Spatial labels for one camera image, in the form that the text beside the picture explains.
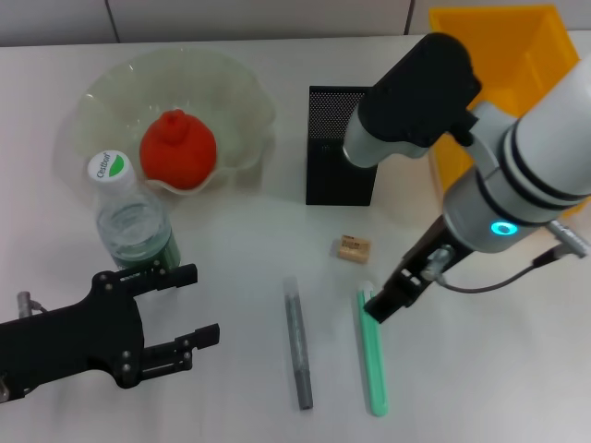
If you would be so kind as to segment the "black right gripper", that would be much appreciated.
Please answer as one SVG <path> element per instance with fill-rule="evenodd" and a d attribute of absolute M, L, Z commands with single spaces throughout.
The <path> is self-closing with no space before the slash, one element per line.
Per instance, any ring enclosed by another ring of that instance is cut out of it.
<path fill-rule="evenodd" d="M 383 323 L 401 308 L 410 307 L 436 278 L 462 260 L 462 244 L 444 220 L 435 220 L 403 256 L 399 271 L 364 304 L 373 319 Z"/>

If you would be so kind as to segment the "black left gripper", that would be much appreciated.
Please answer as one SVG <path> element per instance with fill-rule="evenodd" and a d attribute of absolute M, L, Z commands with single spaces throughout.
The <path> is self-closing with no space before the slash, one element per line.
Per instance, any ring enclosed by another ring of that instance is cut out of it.
<path fill-rule="evenodd" d="M 141 375 L 190 370 L 194 350 L 219 343 L 219 325 L 143 350 L 134 297 L 197 282 L 195 264 L 104 271 L 92 278 L 90 292 L 76 304 L 3 323 L 1 400 L 19 400 L 40 385 L 91 370 L 107 373 L 122 389 L 136 387 Z"/>

